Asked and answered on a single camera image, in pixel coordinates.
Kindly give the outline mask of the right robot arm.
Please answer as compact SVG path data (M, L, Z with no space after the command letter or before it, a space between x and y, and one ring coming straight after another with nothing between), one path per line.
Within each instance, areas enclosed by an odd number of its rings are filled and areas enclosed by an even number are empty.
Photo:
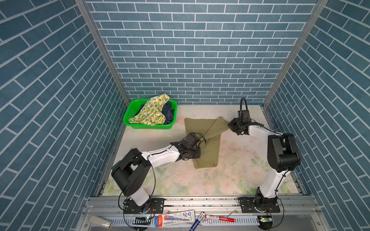
M249 211L273 213L280 212L278 191L287 177L302 160L302 154L291 133L278 133L267 129L263 124L250 117L249 110L239 110L238 117L228 123L229 128L237 135L250 135L267 144L267 161L270 169L264 182L257 188L254 199L241 202L242 209Z

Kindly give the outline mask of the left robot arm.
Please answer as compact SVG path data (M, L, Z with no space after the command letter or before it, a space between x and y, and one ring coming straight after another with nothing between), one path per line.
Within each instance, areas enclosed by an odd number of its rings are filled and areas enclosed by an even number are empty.
M167 163L198 159L201 156L200 146L206 143L203 134L191 132L162 149L146 152L132 149L112 167L111 176L124 196L134 201L136 206L146 206L152 198L152 194L143 188L149 171Z

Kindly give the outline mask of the olive green skirt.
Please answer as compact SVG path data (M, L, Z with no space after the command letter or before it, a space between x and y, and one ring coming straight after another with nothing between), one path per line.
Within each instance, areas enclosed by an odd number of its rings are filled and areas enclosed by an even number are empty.
M200 158L194 159L194 167L211 168L218 164L221 134L229 129L228 122L217 119L185 118L186 133L195 133L201 140Z

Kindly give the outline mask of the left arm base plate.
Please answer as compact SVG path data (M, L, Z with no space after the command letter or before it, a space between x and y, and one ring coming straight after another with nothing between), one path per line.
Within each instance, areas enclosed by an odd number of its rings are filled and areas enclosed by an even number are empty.
M142 206L136 204L132 198L128 198L123 203L123 209L128 214L162 214L164 209L164 198L151 198Z

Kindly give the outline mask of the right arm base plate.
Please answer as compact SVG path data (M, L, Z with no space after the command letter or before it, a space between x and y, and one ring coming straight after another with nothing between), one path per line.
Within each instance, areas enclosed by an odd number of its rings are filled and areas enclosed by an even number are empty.
M280 213L277 198L239 197L242 213Z

